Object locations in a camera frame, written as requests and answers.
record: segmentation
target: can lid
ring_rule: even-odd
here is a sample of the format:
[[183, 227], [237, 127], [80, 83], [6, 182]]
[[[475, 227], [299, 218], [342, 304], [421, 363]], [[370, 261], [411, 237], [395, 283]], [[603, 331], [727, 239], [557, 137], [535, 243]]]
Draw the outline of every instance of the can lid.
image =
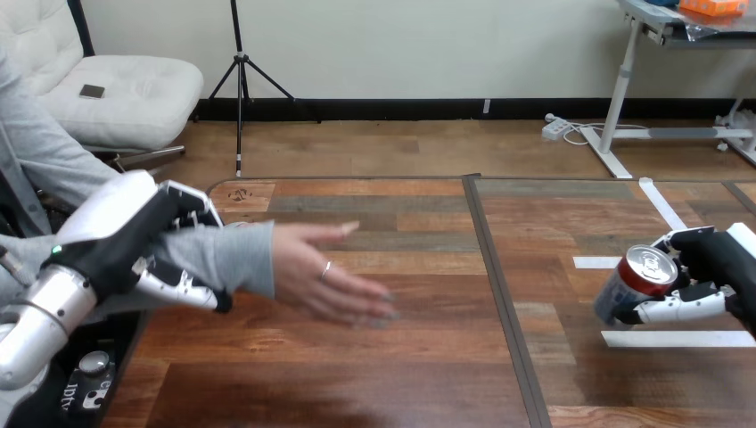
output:
[[672, 284], [678, 278], [678, 266], [670, 257], [650, 245], [635, 245], [627, 254], [628, 264], [643, 279], [654, 284]]

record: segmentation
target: robotic hand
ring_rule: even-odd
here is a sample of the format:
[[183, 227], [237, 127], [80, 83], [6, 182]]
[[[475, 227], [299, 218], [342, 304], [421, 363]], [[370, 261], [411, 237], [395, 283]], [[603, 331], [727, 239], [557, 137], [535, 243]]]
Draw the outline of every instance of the robotic hand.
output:
[[621, 322], [687, 321], [729, 312], [754, 334], [756, 235], [751, 229], [735, 223], [725, 232], [713, 226], [673, 231], [653, 246], [673, 257], [678, 280], [660, 299], [615, 309]]
[[114, 178], [79, 207], [36, 281], [0, 307], [0, 426], [44, 381], [69, 335], [113, 294], [136, 288], [167, 302], [230, 310], [225, 292], [146, 253], [159, 234], [200, 224], [223, 226], [204, 193], [171, 181], [156, 185], [144, 171]]

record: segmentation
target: cushion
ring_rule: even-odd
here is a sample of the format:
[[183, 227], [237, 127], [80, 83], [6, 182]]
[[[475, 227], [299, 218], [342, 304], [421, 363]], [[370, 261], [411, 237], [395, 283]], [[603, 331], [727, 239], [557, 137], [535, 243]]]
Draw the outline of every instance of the cushion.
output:
[[[102, 86], [102, 99], [78, 96], [84, 84]], [[203, 81], [196, 66], [151, 56], [84, 58], [40, 97], [77, 141], [113, 149], [155, 150], [186, 126]]]
[[0, 44], [35, 95], [53, 89], [84, 56], [66, 0], [0, 0]]

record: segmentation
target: gray sleeve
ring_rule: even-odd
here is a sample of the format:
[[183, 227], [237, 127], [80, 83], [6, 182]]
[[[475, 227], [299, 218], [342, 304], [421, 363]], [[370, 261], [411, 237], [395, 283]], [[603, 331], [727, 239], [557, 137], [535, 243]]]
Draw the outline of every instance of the gray sleeve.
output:
[[66, 133], [23, 83], [2, 48], [0, 114], [18, 162], [37, 188], [77, 207], [118, 175]]
[[[184, 229], [164, 234], [155, 244], [154, 251], [155, 255], [186, 269], [214, 289], [229, 293], [242, 289], [273, 299], [273, 224]], [[53, 248], [53, 237], [19, 239], [0, 235], [0, 244], [29, 269], [38, 272]], [[0, 306], [21, 290], [21, 286], [0, 268]], [[133, 291], [111, 296], [97, 307], [91, 319], [163, 306], [167, 306], [167, 303]]]

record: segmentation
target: tripod leg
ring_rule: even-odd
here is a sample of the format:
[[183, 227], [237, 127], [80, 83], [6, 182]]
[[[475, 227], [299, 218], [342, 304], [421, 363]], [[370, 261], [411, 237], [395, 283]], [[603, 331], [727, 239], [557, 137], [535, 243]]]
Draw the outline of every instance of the tripod leg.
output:
[[291, 94], [289, 94], [288, 92], [286, 92], [286, 89], [283, 89], [281, 87], [281, 85], [278, 85], [275, 82], [275, 80], [273, 80], [272, 78], [270, 78], [270, 76], [268, 76], [267, 74], [265, 74], [265, 71], [261, 70], [260, 67], [258, 67], [257, 65], [255, 65], [255, 63], [252, 62], [252, 60], [247, 59], [247, 63], [250, 65], [250, 67], [252, 67], [253, 69], [255, 69], [255, 71], [257, 71], [260, 74], [260, 76], [262, 76], [263, 78], [265, 78], [265, 80], [267, 80], [268, 82], [270, 82], [271, 85], [275, 86], [275, 88], [278, 89], [279, 91], [281, 91], [281, 93], [283, 93], [284, 95], [286, 95], [290, 100], [294, 101], [294, 97]]
[[257, 71], [260, 74], [260, 76], [262, 76], [263, 78], [265, 78], [265, 80], [267, 80], [268, 82], [270, 82], [271, 85], [275, 86], [276, 89], [278, 89], [279, 91], [281, 91], [282, 94], [286, 95], [290, 100], [292, 100], [292, 103], [294, 103], [294, 105], [297, 108], [299, 108], [300, 110], [304, 110], [305, 116], [307, 116], [308, 118], [314, 118], [317, 123], [320, 123], [320, 121], [321, 121], [320, 118], [318, 118], [316, 115], [312, 114], [312, 112], [307, 108], [306, 105], [304, 105], [302, 103], [297, 103], [297, 99], [296, 98], [294, 98], [291, 94], [289, 94], [288, 92], [286, 92], [286, 89], [284, 89], [283, 87], [281, 87], [281, 85], [278, 85], [275, 82], [275, 80], [273, 80], [272, 78], [270, 78], [270, 76], [268, 76], [267, 74], [265, 74], [265, 71], [261, 70], [260, 67], [258, 67], [257, 65], [255, 65], [255, 63], [252, 62], [252, 60], [250, 60], [248, 58], [247, 59], [247, 63], [250, 65], [250, 67], [252, 67], [253, 69], [255, 69], [255, 71]]
[[250, 90], [247, 87], [247, 70], [245, 69], [244, 63], [239, 64], [239, 67], [242, 67], [242, 89], [244, 90], [244, 102], [247, 104], [247, 107], [249, 107]]
[[239, 116], [236, 119], [236, 176], [242, 176], [242, 71], [244, 64], [239, 64]]
[[237, 62], [236, 62], [236, 61], [234, 61], [234, 62], [233, 62], [233, 63], [231, 64], [231, 67], [229, 67], [229, 68], [228, 68], [228, 71], [226, 71], [226, 74], [224, 74], [224, 75], [223, 75], [223, 78], [222, 78], [222, 79], [220, 79], [220, 82], [218, 82], [218, 85], [217, 85], [217, 86], [215, 86], [215, 90], [213, 90], [213, 93], [212, 93], [212, 94], [210, 94], [210, 97], [208, 98], [209, 100], [212, 100], [213, 98], [215, 98], [215, 94], [217, 94], [217, 93], [218, 93], [218, 90], [220, 89], [220, 87], [221, 87], [221, 86], [223, 86], [223, 84], [224, 84], [224, 83], [226, 83], [226, 79], [227, 79], [227, 78], [228, 78], [228, 76], [229, 76], [229, 75], [231, 74], [231, 71], [233, 71], [233, 70], [234, 70], [234, 66], [236, 66], [236, 64], [237, 64]]

